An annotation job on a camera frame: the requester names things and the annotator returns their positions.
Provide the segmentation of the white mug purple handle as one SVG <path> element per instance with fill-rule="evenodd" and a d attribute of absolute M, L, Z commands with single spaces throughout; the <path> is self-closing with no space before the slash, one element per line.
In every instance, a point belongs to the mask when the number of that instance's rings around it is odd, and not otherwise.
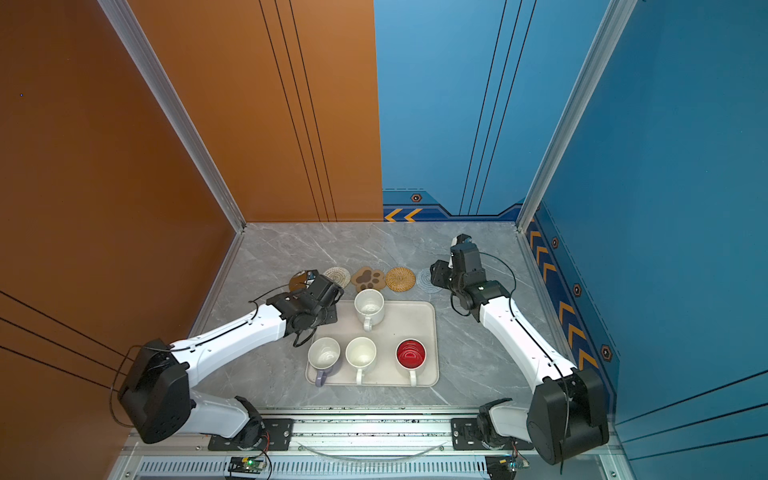
<path fill-rule="evenodd" d="M 309 348 L 307 360 L 309 366 L 315 371 L 312 376 L 313 384 L 316 387 L 322 387 L 342 365 L 341 346 L 334 338 L 321 337 Z"/>

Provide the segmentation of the light blue woven coaster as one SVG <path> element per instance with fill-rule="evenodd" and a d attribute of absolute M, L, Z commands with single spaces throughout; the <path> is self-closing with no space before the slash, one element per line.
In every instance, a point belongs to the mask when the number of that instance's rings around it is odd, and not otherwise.
<path fill-rule="evenodd" d="M 432 275 L 429 267 L 418 272 L 416 275 L 416 285 L 428 294 L 437 294 L 446 291 L 444 287 L 436 286 L 432 283 Z"/>

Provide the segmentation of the scratched brown wooden round coaster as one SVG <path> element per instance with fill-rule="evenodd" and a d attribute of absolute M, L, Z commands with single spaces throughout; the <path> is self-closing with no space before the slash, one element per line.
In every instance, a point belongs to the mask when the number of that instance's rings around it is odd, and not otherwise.
<path fill-rule="evenodd" d="M 296 292 L 309 287 L 315 281 L 317 275 L 317 270 L 302 270 L 294 274 L 289 280 L 288 290 Z"/>

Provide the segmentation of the red inside white mug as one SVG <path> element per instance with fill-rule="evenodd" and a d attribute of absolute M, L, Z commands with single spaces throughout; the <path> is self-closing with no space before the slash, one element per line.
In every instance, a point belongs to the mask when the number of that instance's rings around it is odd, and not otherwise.
<path fill-rule="evenodd" d="M 405 339 L 397 345 L 395 355 L 397 365 L 407 374 L 410 386 L 417 387 L 426 366 L 425 345 L 417 339 Z"/>

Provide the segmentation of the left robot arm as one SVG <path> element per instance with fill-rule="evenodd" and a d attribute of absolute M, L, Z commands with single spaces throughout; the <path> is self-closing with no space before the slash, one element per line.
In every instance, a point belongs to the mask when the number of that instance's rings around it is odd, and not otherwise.
<path fill-rule="evenodd" d="M 237 449 L 262 448 L 266 426 L 245 397 L 221 398 L 196 391 L 206 377 L 268 343 L 286 337 L 307 343 L 321 326 L 337 321 L 344 289 L 316 270 L 296 275 L 299 285 L 281 285 L 254 299 L 245 315 L 171 344 L 160 339 L 137 346 L 117 400 L 145 444 L 176 434 L 216 437 Z"/>

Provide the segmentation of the white multicolour rope coaster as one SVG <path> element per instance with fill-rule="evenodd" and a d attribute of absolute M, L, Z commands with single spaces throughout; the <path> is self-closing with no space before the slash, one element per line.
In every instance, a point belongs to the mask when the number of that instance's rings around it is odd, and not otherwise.
<path fill-rule="evenodd" d="M 342 289 L 346 288 L 351 282 L 351 273 L 344 267 L 333 266 L 323 272 L 323 275 Z"/>

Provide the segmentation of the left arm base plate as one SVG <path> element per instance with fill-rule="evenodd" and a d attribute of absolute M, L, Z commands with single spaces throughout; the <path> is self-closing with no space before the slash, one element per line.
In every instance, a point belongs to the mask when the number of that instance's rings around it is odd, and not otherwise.
<path fill-rule="evenodd" d="M 267 418 L 261 423 L 258 434 L 247 434 L 254 442 L 247 445 L 237 436 L 235 439 L 226 439 L 221 436 L 211 436 L 207 449 L 209 451 L 266 451 L 270 453 L 289 450 L 294 430 L 294 420 L 291 418 Z"/>

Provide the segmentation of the cork paw print coaster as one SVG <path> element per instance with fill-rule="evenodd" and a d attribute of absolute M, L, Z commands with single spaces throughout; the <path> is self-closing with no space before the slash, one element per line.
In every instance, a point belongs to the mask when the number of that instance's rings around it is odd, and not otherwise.
<path fill-rule="evenodd" d="M 357 292 L 367 289 L 383 290 L 386 287 L 386 274 L 369 266 L 360 268 L 351 276 L 350 283 Z"/>

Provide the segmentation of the plain white mug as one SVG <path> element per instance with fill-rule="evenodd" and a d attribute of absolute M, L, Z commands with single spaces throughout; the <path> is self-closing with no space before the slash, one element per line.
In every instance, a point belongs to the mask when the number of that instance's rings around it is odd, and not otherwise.
<path fill-rule="evenodd" d="M 356 337 L 348 343 L 345 358 L 355 370 L 355 384 L 362 386 L 366 375 L 376 366 L 377 346 L 368 337 Z"/>

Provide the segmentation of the woven rattan round coaster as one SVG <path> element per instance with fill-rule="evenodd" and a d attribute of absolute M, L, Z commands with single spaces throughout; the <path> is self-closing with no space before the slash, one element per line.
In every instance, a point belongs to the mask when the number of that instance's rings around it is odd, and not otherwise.
<path fill-rule="evenodd" d="M 406 267 L 395 267 L 386 273 L 385 283 L 391 291 L 406 292 L 415 286 L 416 275 Z"/>

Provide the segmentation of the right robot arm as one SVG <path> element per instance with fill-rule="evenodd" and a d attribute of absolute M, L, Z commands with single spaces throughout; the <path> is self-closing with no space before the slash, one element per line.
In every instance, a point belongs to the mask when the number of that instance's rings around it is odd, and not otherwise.
<path fill-rule="evenodd" d="M 430 281 L 450 292 L 462 316 L 473 317 L 502 344 L 532 391 L 528 407 L 500 399 L 483 405 L 477 417 L 482 441 L 501 448 L 526 442 L 550 465 L 556 465 L 609 442 L 603 382 L 593 370 L 580 370 L 528 322 L 512 293 L 489 280 L 482 252 L 460 234 L 450 259 L 430 266 Z"/>

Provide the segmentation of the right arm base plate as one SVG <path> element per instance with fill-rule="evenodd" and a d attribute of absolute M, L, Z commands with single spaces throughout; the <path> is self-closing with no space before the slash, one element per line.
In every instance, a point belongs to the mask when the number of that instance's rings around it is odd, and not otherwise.
<path fill-rule="evenodd" d="M 480 415 L 473 418 L 453 418 L 450 424 L 454 450 L 534 449 L 527 441 L 498 434 L 491 422 Z"/>

